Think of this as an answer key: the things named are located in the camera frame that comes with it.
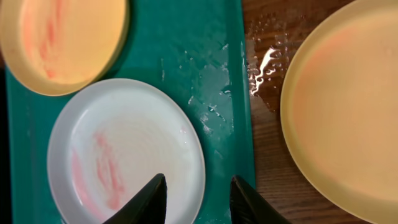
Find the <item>light blue plate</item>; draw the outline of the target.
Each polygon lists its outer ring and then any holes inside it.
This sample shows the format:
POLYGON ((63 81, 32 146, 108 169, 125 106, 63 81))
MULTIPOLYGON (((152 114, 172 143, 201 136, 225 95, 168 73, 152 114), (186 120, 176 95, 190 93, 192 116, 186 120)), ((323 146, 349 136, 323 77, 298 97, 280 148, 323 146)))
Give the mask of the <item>light blue plate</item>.
POLYGON ((103 223, 156 174, 167 182, 167 223, 193 223, 205 192, 198 136, 157 88, 127 78, 92 84, 59 114, 47 173, 67 223, 103 223))

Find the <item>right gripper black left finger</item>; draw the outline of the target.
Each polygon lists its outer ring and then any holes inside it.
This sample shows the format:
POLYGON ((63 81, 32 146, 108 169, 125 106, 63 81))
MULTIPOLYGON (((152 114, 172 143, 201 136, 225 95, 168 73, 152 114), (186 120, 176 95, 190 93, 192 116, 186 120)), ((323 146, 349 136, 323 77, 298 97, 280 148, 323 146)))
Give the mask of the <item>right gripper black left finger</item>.
POLYGON ((167 183, 159 173, 104 224, 164 224, 166 211, 167 183))

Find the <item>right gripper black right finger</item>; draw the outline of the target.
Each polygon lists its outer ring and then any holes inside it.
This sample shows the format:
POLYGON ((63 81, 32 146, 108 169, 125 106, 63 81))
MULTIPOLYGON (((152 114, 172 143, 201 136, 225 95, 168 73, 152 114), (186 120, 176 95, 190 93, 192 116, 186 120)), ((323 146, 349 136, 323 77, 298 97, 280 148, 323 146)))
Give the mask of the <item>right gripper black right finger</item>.
POLYGON ((290 224, 238 175, 231 180, 229 207, 232 224, 290 224))

